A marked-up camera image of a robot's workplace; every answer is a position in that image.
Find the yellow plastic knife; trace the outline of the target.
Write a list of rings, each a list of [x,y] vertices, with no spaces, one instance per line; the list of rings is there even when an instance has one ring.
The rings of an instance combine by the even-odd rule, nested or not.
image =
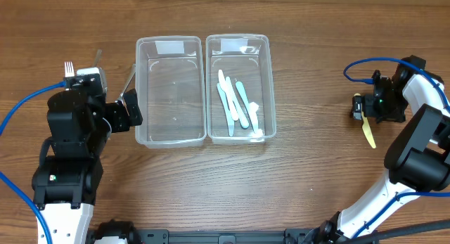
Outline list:
[[[368,118],[363,116],[362,120],[358,120],[358,121],[362,121],[362,131],[364,133],[364,136],[367,140],[367,142],[369,143],[369,145],[371,146],[371,148],[375,149],[376,148],[376,144],[375,144],[375,140],[373,138],[373,134],[370,128],[370,124],[368,122]]]

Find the metal utensil handle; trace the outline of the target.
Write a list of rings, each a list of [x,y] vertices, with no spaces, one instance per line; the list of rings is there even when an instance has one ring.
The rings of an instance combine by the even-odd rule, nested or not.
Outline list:
[[[94,61],[93,61],[93,65],[92,65],[93,67],[96,67],[98,65],[98,62],[101,59],[101,56],[102,56],[102,50],[98,49],[97,52],[96,52]]]

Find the white plastic utensil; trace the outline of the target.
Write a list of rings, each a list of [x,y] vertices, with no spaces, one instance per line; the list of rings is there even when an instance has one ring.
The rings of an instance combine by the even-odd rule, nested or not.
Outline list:
[[[229,110],[231,113],[232,120],[238,121],[238,113],[237,113],[237,110],[233,103],[231,94],[229,92],[228,84],[226,83],[226,79],[225,79],[223,70],[218,70],[218,79],[219,79],[219,84],[220,84],[222,91],[226,94],[226,100],[228,102],[228,107],[229,107]]]

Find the light blue plastic knife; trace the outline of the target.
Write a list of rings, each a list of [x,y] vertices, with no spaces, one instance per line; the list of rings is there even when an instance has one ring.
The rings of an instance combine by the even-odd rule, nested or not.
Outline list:
[[[221,102],[222,102],[222,105],[224,108],[224,113],[226,116],[226,123],[227,123],[227,127],[228,127],[228,134],[229,134],[229,136],[233,136],[235,121],[233,120],[233,118],[231,116],[231,111],[229,110],[226,93],[221,88],[220,83],[217,84],[217,91],[219,92],[219,97],[221,99]]]

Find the pale blue plastic knife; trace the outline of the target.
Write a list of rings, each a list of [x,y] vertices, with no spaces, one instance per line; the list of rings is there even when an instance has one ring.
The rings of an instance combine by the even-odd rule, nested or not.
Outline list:
[[[242,82],[239,82],[239,81],[236,82],[236,89],[238,90],[238,93],[239,93],[239,95],[245,105],[245,108],[247,110],[247,113],[249,115],[253,132],[256,134],[259,130],[259,122],[257,119],[257,111],[259,109],[259,106],[255,102],[249,102],[245,87]]]

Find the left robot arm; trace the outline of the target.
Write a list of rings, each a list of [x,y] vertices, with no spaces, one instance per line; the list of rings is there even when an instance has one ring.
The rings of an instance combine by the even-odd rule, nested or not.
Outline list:
[[[137,92],[106,103],[104,94],[67,90],[48,101],[51,136],[32,177],[33,203],[45,221],[40,243],[85,243],[103,175],[100,155],[113,133],[142,121]]]

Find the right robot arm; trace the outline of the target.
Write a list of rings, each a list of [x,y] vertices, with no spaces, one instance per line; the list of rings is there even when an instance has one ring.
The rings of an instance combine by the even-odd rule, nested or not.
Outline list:
[[[354,94],[352,116],[362,123],[366,140],[375,141],[368,123],[405,122],[405,110],[413,117],[388,148],[385,171],[352,206],[337,212],[312,234],[315,243],[377,243],[376,229],[403,205],[420,197],[449,196],[449,99],[441,77],[426,71],[417,56],[393,58],[392,77],[375,70],[364,79],[373,93]]]

